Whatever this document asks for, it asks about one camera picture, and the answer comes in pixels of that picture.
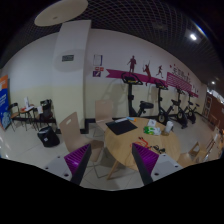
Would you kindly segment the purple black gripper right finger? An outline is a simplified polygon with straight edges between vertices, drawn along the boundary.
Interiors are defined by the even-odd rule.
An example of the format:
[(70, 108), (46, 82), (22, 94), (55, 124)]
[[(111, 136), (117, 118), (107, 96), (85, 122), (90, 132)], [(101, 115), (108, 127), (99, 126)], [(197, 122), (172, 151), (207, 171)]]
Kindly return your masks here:
[(135, 159), (143, 184), (148, 185), (152, 183), (153, 179), (151, 174), (159, 155), (137, 143), (132, 144), (132, 155)]

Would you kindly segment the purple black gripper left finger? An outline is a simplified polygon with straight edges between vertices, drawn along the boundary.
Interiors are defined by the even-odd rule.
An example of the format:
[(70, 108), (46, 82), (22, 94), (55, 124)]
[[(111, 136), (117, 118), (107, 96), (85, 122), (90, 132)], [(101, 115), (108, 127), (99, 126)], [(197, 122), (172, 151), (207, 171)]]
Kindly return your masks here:
[(64, 157), (65, 162), (72, 174), (72, 183), (76, 185), (81, 183), (91, 154), (91, 145), (87, 144)]

